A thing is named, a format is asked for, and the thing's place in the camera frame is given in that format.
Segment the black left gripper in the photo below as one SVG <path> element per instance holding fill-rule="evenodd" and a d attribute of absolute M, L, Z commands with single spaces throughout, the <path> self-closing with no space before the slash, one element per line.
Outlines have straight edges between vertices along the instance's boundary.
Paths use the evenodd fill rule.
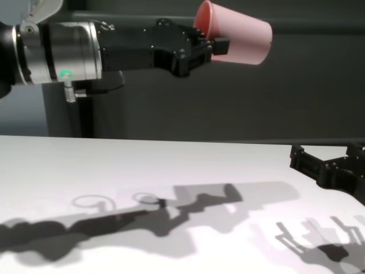
<path fill-rule="evenodd" d="M 99 45 L 105 72 L 158 68 L 186 77 L 213 56 L 227 55 L 230 39 L 210 40 L 201 29 L 159 19 L 147 27 L 99 30 Z"/>

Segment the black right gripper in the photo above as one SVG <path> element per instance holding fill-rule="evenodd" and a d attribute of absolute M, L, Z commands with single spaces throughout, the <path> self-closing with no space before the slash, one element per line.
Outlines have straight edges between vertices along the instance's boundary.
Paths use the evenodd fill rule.
<path fill-rule="evenodd" d="M 364 205 L 364 143 L 350 143 L 346 149 L 348 157 L 323 160 L 308 154 L 294 144 L 290 151 L 290 168 L 317 181 L 327 190 L 344 192 Z"/>

